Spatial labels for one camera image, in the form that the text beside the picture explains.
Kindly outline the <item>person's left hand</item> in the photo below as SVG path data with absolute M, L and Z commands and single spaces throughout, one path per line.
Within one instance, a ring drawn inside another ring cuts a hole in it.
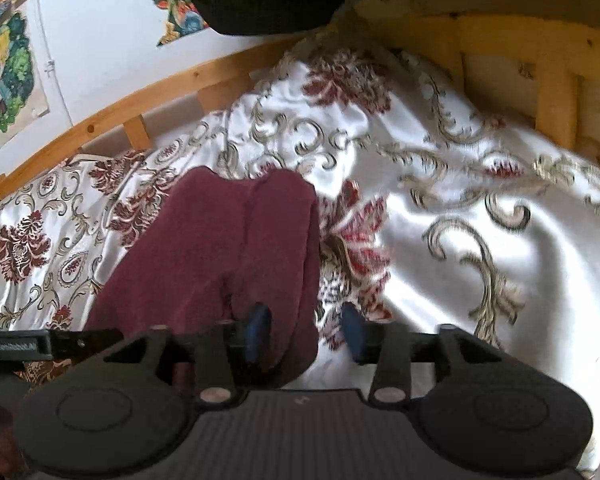
M 24 467 L 24 459 L 12 432 L 12 413 L 0 406 L 0 474 L 15 477 Z

